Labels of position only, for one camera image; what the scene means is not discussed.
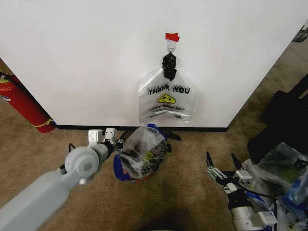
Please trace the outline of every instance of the cable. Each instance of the cable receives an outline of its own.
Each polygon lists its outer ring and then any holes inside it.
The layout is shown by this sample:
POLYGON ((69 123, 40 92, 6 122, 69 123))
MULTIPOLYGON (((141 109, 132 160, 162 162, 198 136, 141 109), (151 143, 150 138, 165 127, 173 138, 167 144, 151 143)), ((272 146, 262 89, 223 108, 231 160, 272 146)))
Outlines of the cable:
MULTIPOLYGON (((276 197, 273 197, 273 196, 270 196, 270 195, 266 195, 266 194, 262 194, 262 193, 258 193, 258 192, 254 192, 254 191, 249 190, 249 189, 245 188, 244 186, 240 185, 238 182, 235 182, 235 184, 237 186, 239 186, 240 188, 244 189, 247 192, 250 192, 250 193, 253 193, 255 195, 259 195, 259 196, 263 196, 263 197, 267 197, 267 198, 272 199, 273 203, 274 203, 274 216, 277 218, 277 215, 278 215, 277 200, 278 199, 276 197)), ((277 231, 277 224, 274 225, 274 231, 277 231)))

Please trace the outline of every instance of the white plastic bag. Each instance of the white plastic bag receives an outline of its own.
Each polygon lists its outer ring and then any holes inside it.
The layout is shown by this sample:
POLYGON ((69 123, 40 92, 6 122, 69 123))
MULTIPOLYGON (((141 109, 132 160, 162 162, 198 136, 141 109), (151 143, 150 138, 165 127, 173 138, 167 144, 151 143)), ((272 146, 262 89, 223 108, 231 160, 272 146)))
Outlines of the white plastic bag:
POLYGON ((195 94, 179 72, 170 80, 164 77, 163 68, 152 71, 139 85, 139 122, 166 117, 188 122, 193 115, 195 94))

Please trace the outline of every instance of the crumpled plastic bag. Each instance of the crumpled plastic bag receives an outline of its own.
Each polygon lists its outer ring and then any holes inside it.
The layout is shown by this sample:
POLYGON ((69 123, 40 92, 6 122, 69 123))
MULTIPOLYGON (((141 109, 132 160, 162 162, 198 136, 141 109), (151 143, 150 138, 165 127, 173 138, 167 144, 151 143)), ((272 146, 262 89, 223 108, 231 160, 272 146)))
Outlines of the crumpled plastic bag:
POLYGON ((115 176, 120 180, 143 180, 158 170, 167 151, 167 138, 156 125, 140 127, 115 156, 115 176))

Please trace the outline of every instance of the black cable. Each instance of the black cable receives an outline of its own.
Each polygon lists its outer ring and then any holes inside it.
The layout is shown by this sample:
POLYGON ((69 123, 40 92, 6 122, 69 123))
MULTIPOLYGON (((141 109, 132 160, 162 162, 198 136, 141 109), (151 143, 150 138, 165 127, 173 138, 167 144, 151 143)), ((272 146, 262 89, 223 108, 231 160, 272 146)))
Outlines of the black cable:
MULTIPOLYGON (((253 194, 258 195, 258 196, 263 196, 263 197, 267 197, 267 198, 272 199, 273 203, 274 203, 274 216, 277 218, 277 215, 278 215, 277 200, 278 199, 276 197, 266 195, 266 194, 262 194, 262 193, 258 193, 258 192, 254 192, 254 191, 249 190, 249 189, 245 188, 244 186, 240 185, 238 182, 236 182, 235 184, 237 186, 239 186, 240 188, 244 189, 247 192, 253 193, 253 194)), ((274 231, 277 231, 277 224, 274 225, 274 231)))
POLYGON ((123 132, 122 133, 122 135, 120 136, 120 139, 122 139, 123 138, 123 136, 125 135, 125 134, 127 134, 129 131, 125 131, 125 132, 123 132))

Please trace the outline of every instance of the trash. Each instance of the trash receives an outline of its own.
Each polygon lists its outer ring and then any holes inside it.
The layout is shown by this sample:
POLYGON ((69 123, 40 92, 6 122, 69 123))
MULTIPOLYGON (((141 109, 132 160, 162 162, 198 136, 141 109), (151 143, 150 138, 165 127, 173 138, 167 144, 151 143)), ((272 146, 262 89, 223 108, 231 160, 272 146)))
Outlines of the trash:
MULTIPOLYGON (((306 231, 308 201, 308 158, 285 143, 268 152, 259 164, 243 162, 253 177, 248 189, 278 199, 278 230, 306 231)), ((274 210, 271 200, 247 194, 254 207, 274 210)))
POLYGON ((115 155, 115 176, 124 180, 143 180, 157 171, 169 151, 167 138, 154 124, 136 129, 115 155))
POLYGON ((193 115, 196 89, 175 69, 176 57, 171 52, 174 49, 175 47, 172 47, 170 53, 163 58, 161 68, 148 73, 141 79, 140 123, 168 117, 188 122, 193 115))

